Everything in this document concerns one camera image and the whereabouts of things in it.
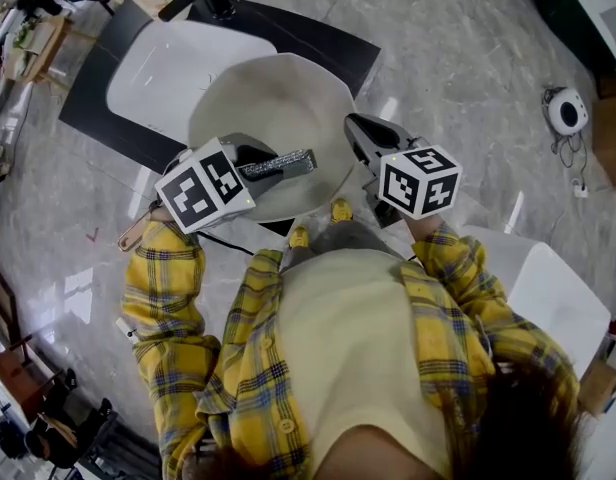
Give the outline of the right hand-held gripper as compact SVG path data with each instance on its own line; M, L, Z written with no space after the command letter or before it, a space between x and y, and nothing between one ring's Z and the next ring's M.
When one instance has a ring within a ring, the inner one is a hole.
M421 220L454 206L462 166L442 147L411 149L416 137L369 114L349 114L344 119L344 132L356 158L372 174L364 191L381 228L404 216Z

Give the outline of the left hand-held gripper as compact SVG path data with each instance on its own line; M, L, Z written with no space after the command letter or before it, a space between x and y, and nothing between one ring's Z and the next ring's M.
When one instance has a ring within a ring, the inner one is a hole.
M219 139L187 150L179 163L156 184L161 202L182 232L190 234L247 212L255 201L288 179L283 170L249 175L236 167L260 164L278 155L261 141L239 142L232 162Z

